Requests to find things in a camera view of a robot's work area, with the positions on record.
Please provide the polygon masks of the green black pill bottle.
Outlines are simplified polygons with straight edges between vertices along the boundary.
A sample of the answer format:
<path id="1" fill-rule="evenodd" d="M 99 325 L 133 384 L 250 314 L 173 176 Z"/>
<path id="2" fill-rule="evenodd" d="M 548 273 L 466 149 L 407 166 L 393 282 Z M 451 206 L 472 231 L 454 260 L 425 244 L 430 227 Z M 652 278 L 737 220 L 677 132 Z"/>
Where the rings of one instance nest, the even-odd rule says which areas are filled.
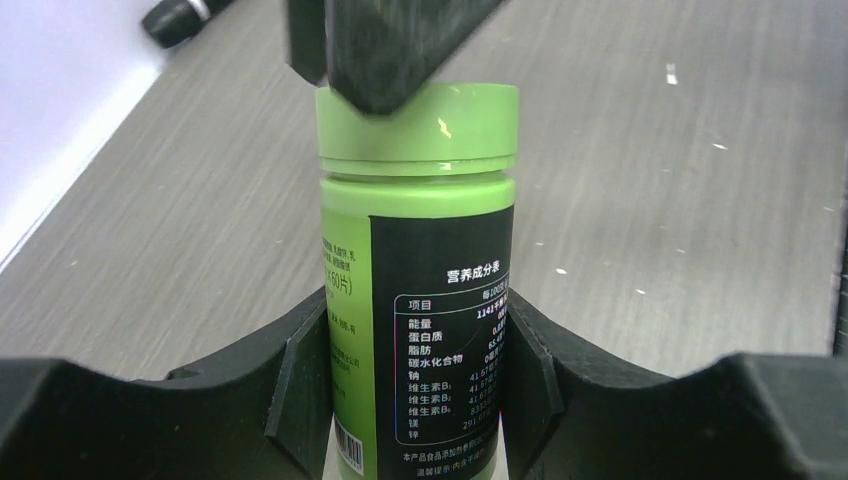
<path id="1" fill-rule="evenodd" d="M 519 91 L 433 83 L 368 117 L 316 93 L 342 479 L 488 479 L 506 349 Z"/>

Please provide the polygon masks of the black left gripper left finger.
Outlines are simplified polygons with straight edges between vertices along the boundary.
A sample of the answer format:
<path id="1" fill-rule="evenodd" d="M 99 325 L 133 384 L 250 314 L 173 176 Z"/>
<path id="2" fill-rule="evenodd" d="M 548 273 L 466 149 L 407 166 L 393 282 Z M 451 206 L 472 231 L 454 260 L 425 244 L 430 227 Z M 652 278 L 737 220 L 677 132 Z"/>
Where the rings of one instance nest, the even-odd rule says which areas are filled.
<path id="1" fill-rule="evenodd" d="M 1 363 L 5 479 L 318 479 L 331 421 L 322 291 L 158 381 Z"/>

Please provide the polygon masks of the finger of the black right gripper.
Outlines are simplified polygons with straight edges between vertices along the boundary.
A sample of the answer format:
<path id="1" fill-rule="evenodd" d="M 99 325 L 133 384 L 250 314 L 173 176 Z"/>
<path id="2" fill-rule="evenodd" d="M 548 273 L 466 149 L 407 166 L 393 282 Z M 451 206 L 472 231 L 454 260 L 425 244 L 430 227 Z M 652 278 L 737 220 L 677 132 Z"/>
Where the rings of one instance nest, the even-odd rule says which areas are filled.
<path id="1" fill-rule="evenodd" d="M 501 5 L 499 0 L 327 1 L 329 86 L 365 115 L 391 115 Z"/>
<path id="2" fill-rule="evenodd" d="M 326 76 L 324 0 L 287 0 L 288 64 L 306 82 L 319 85 Z"/>

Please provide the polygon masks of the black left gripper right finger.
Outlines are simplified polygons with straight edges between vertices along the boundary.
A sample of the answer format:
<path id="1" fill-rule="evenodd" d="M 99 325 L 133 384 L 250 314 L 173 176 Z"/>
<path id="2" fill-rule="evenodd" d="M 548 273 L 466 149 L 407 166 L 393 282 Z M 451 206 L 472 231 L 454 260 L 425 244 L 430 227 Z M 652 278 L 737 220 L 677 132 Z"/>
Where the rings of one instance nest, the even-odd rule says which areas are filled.
<path id="1" fill-rule="evenodd" d="M 680 378 L 508 296 L 502 420 L 513 479 L 843 479 L 847 361 L 735 353 Z"/>

